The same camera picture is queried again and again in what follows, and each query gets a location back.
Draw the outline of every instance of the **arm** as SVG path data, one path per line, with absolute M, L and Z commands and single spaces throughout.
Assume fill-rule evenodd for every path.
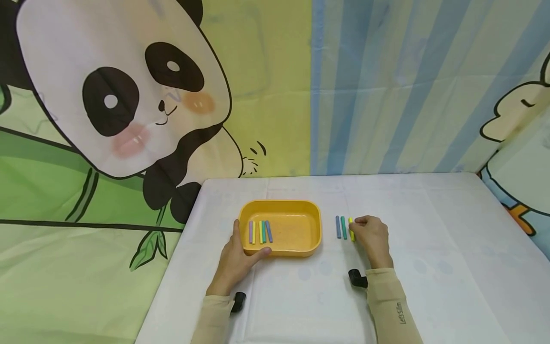
M 363 216 L 349 229 L 365 247 L 372 270 L 367 270 L 367 300 L 375 321 L 378 344 L 422 344 L 405 292 L 393 270 L 388 226 L 379 218 Z
M 231 289 L 257 262 L 270 253 L 271 248 L 265 247 L 254 255 L 247 256 L 241 242 L 239 220 L 235 220 L 233 235 L 223 247 L 218 269 L 202 301 L 201 313 L 191 344 L 221 344 L 226 341 L 229 315 L 234 303 L 229 296 Z

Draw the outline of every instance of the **black knob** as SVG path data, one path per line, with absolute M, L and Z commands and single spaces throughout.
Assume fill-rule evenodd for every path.
M 240 312 L 244 307 L 244 300 L 246 299 L 246 294 L 237 292 L 235 294 L 235 303 L 233 304 L 233 308 L 231 309 L 231 313 L 238 313 Z
M 361 276 L 361 273 L 357 269 L 351 269 L 348 271 L 349 280 L 351 285 L 355 287 L 366 288 L 369 286 L 366 276 Z

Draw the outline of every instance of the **yellow tray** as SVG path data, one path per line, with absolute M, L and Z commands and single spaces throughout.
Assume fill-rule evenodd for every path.
M 269 221 L 273 242 L 266 235 L 261 243 L 260 221 Z M 245 253 L 254 254 L 271 247 L 272 256 L 308 257 L 321 244 L 321 212 L 315 203 L 304 200 L 255 200 L 243 206 L 239 215 Z M 256 244 L 249 241 L 249 222 L 256 221 Z

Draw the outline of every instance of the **beige sleeve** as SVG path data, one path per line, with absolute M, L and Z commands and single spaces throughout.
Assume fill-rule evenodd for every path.
M 367 279 L 367 301 L 378 344 L 422 344 L 395 270 L 367 270 Z
M 205 296 L 191 344 L 225 343 L 234 303 L 231 296 Z

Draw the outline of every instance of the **panda cheek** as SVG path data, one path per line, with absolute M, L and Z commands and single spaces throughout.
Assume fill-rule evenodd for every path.
M 124 130 L 111 138 L 111 152 L 120 159 L 128 159 L 142 153 L 151 134 L 143 125 L 130 123 Z
M 210 114 L 216 110 L 214 98 L 206 91 L 186 92 L 183 96 L 183 104 L 196 114 Z

